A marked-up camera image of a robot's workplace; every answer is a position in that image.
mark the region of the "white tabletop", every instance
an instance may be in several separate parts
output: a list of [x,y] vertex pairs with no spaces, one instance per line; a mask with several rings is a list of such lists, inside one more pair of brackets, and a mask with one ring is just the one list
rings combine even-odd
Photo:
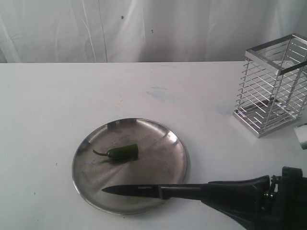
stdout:
[[190,155],[189,183],[307,173],[293,127],[261,139],[232,111],[243,62],[0,65],[0,223],[4,230],[238,230],[200,201],[171,199],[118,216],[76,192],[71,163],[97,127],[125,117],[157,121]]

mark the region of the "utensil holder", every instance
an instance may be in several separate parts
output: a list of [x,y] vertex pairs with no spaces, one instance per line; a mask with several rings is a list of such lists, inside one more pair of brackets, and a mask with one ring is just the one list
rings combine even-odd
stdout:
[[234,116],[257,137],[299,119],[307,99],[307,39],[291,34],[245,56]]

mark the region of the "green chili pepper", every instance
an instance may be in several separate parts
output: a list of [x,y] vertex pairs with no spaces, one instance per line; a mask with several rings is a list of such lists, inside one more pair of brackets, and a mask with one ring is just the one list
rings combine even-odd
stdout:
[[110,149],[106,153],[100,153],[93,150],[93,153],[99,156],[109,157],[113,160],[125,159],[125,158],[136,158],[139,154],[139,149],[137,144],[128,145],[124,147]]

